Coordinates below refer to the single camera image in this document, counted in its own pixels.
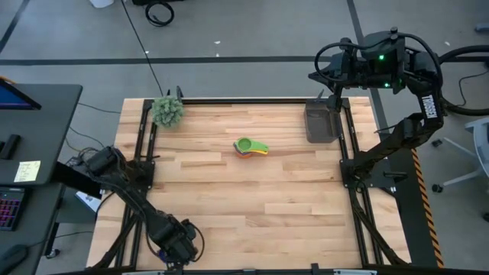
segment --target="monitor screen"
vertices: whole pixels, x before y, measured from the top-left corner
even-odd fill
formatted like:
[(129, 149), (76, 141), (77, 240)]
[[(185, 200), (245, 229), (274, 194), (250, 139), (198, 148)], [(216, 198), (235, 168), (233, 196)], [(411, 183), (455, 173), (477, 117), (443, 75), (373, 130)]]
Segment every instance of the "monitor screen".
[(0, 110), (1, 109), (40, 109), (40, 105), (17, 90), (14, 86), (0, 81)]

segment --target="concrete floor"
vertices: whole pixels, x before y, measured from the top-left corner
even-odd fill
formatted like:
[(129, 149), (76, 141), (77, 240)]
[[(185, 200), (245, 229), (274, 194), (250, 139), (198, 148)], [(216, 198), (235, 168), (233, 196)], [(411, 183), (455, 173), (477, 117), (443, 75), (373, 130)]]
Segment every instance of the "concrete floor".
[[(0, 37), (8, 29), (23, 0), (0, 2)], [(489, 22), (485, 0), (362, 0), (354, 1), (363, 34), (397, 26), (417, 34), (437, 52), (456, 47), (489, 44), (489, 37), (473, 32), (478, 22)], [(156, 57), (267, 57), (313, 56), (322, 46), (342, 37), (356, 41), (347, 1), (342, 0), (189, 0), (172, 3), (175, 21), (156, 28), (144, 10), (127, 3), (142, 42)], [(121, 3), (94, 9), (88, 0), (30, 0), (4, 50), (2, 60), (76, 60), (144, 58)], [(180, 85), (187, 97), (316, 95), (322, 86), (308, 80), (311, 62), (282, 63), (158, 63), (155, 73), (163, 89)], [(460, 77), (484, 71), (479, 63), (443, 66), (445, 96), (460, 102)], [(0, 75), (20, 83), (77, 83), (84, 86), (81, 102), (120, 110), (123, 98), (159, 96), (147, 65), (2, 66)], [(464, 82), (468, 106), (487, 106), (489, 75)], [(389, 125), (418, 111), (414, 97), (381, 90)], [(369, 95), (349, 90), (346, 95)], [(476, 118), (450, 115), (433, 139), (448, 137), (473, 150), (464, 123)], [(112, 144), (117, 115), (78, 107), (72, 126)], [(96, 146), (70, 132), (74, 147)], [(426, 184), (431, 186), (475, 169), (449, 146), (419, 148)], [(67, 160), (74, 152), (65, 147)], [(489, 212), (487, 179), (451, 186), (443, 194), (429, 194), (436, 229), (447, 267), (489, 270), (487, 254)], [(86, 231), (93, 225), (63, 225), (60, 234)], [(90, 235), (61, 238), (63, 255), (41, 260), (38, 273), (81, 270), (89, 251)]]

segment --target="keyboard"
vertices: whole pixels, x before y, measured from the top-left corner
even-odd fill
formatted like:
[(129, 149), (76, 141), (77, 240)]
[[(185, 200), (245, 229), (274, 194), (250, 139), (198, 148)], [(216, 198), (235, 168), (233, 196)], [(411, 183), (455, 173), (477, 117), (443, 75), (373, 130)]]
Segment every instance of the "keyboard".
[(0, 186), (0, 230), (15, 230), (24, 205), (24, 188)]

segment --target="wooden table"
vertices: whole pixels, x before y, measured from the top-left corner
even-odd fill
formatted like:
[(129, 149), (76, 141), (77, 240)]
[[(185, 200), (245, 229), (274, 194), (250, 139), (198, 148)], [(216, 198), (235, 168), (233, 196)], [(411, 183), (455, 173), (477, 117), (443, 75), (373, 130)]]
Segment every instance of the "wooden table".
[[(350, 103), (360, 148), (367, 150), (379, 142), (369, 98), (350, 98)], [(122, 108), (115, 145), (128, 159), (134, 156), (142, 104), (143, 99), (126, 99)], [(307, 269), (311, 263), (321, 268), (361, 266), (348, 192), (339, 171), (339, 143), (306, 140), (304, 105), (186, 105), (185, 109), (178, 128), (158, 128), (154, 155), (160, 158), (148, 199), (157, 209), (180, 220), (189, 218), (202, 230), (205, 253), (187, 270)], [(236, 157), (232, 143), (243, 136), (264, 142), (270, 153)], [(349, 135), (345, 136), (351, 149)], [(371, 202), (379, 232), (409, 261), (394, 198), (371, 189)], [(116, 196), (100, 210), (87, 266), (115, 240), (123, 211), (124, 203)], [(366, 242), (373, 263), (368, 233)], [(199, 237), (195, 244), (201, 247)], [(125, 263), (129, 254), (126, 251)], [(142, 238), (138, 269), (164, 268)]]

